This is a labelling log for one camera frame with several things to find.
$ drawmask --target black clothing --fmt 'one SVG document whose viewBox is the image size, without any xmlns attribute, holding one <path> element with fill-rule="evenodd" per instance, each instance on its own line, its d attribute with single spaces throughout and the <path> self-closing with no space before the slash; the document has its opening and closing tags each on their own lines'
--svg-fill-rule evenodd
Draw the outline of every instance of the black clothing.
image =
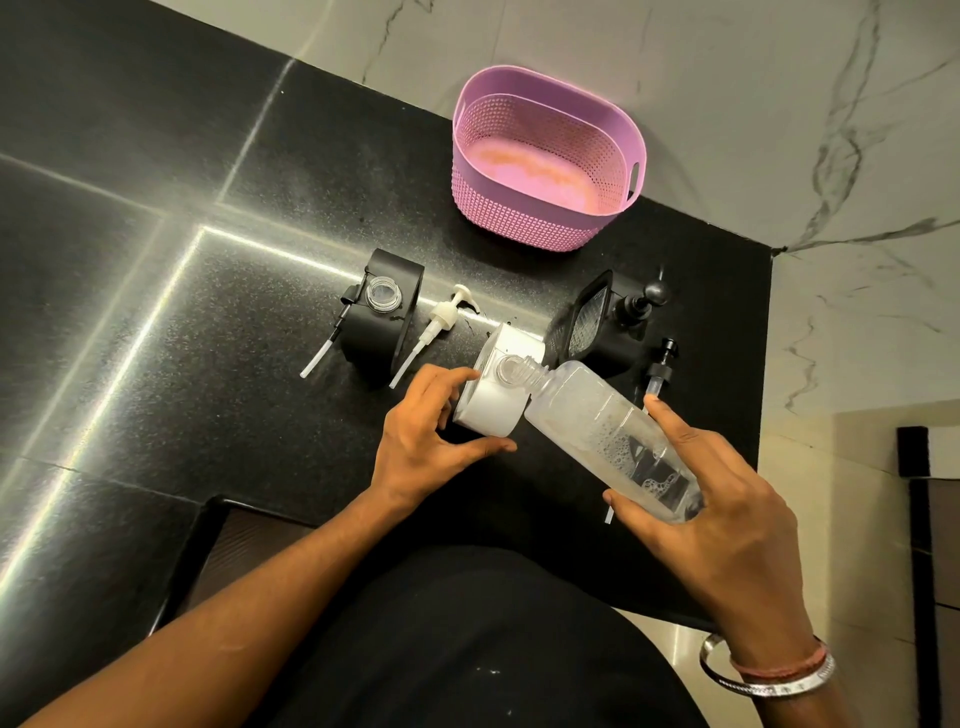
<svg viewBox="0 0 960 728">
<path fill-rule="evenodd" d="M 707 726 L 603 602 L 512 551 L 438 546 L 344 589 L 249 726 Z"/>
</svg>

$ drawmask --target pink plastic basket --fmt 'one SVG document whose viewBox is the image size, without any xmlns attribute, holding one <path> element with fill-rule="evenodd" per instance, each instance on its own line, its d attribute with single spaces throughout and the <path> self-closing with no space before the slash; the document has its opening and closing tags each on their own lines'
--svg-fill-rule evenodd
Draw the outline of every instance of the pink plastic basket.
<svg viewBox="0 0 960 728">
<path fill-rule="evenodd" d="M 632 205 L 646 161 L 624 111 L 517 66 L 475 74 L 453 114 L 457 207 L 482 228 L 550 251 L 580 248 Z"/>
</svg>

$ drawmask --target left hand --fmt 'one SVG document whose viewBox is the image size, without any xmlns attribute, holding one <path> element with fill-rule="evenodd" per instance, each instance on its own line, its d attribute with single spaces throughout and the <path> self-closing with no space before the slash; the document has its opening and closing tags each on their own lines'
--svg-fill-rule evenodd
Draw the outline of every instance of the left hand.
<svg viewBox="0 0 960 728">
<path fill-rule="evenodd" d="M 470 367 L 420 367 L 403 401 L 384 420 L 372 493 L 413 511 L 467 466 L 498 452 L 516 450 L 516 443 L 506 437 L 481 437 L 453 445 L 437 434 L 437 429 L 446 427 L 453 403 L 460 398 L 460 386 L 479 377 Z"/>
</svg>

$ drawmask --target black dispenser bracket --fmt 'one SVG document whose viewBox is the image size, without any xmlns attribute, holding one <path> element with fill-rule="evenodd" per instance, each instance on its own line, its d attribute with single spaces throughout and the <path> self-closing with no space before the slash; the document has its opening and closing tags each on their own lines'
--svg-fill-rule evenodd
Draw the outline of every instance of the black dispenser bracket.
<svg viewBox="0 0 960 728">
<path fill-rule="evenodd" d="M 396 371 L 422 283 L 422 265 L 377 248 L 364 277 L 341 297 L 344 358 L 372 383 L 385 384 Z"/>
</svg>

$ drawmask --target metal bracelet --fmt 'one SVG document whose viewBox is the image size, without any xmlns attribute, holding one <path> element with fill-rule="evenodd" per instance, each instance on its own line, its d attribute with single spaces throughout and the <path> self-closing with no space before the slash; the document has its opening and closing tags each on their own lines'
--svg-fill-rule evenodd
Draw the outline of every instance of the metal bracelet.
<svg viewBox="0 0 960 728">
<path fill-rule="evenodd" d="M 704 640 L 704 645 L 700 648 L 700 667 L 715 683 L 731 692 L 747 697 L 769 699 L 813 692 L 827 683 L 837 667 L 836 660 L 828 652 L 824 663 L 817 668 L 817 671 L 806 677 L 786 683 L 741 683 L 724 677 L 707 664 L 710 653 L 721 642 L 724 642 L 724 639 L 717 634 L 712 634 Z"/>
</svg>

